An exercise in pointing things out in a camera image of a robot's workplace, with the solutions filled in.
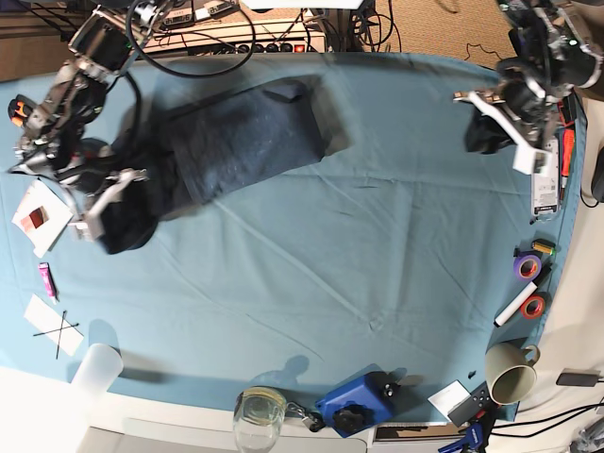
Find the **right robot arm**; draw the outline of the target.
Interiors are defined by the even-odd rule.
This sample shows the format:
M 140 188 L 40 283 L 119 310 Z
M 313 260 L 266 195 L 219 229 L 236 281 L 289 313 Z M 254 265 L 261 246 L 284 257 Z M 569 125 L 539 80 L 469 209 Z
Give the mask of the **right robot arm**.
M 130 79 L 135 45 L 148 42 L 149 28 L 126 14 L 99 6 L 69 42 L 73 59 L 66 60 L 39 104 L 18 95 L 8 104 L 12 123 L 23 130 L 15 145 L 18 163 L 10 174 L 49 178 L 76 184 L 81 176 L 94 179 L 114 171 L 119 158 L 101 153 L 104 143 L 82 138 L 85 125 L 102 112 L 109 92 L 108 78 Z

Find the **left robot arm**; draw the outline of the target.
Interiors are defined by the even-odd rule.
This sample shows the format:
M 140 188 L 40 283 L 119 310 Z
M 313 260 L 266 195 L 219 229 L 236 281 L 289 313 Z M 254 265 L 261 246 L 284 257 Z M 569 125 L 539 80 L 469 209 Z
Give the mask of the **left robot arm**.
M 465 133 L 466 150 L 494 154 L 513 143 L 512 126 L 534 147 L 545 145 L 557 120 L 554 106 L 575 88 L 600 79 L 603 53 L 569 1 L 499 1 L 511 26 L 516 55 L 500 60 L 498 84 L 478 89 L 478 98 L 503 115 L 496 120 L 474 107 Z

